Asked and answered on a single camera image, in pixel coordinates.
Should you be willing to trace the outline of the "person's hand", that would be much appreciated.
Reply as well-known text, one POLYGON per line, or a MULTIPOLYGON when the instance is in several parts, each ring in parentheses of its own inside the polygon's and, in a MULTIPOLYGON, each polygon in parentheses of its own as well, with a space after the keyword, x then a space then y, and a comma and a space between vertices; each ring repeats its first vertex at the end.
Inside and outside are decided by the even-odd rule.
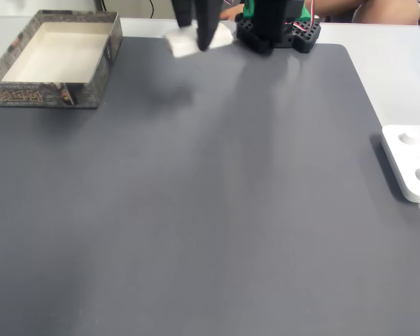
POLYGON ((236 6, 232 6, 228 9, 223 10, 220 13, 220 19, 221 20, 231 20, 231 21, 235 21, 235 18, 238 14, 243 13, 244 10, 244 4, 241 3, 239 5, 236 6))

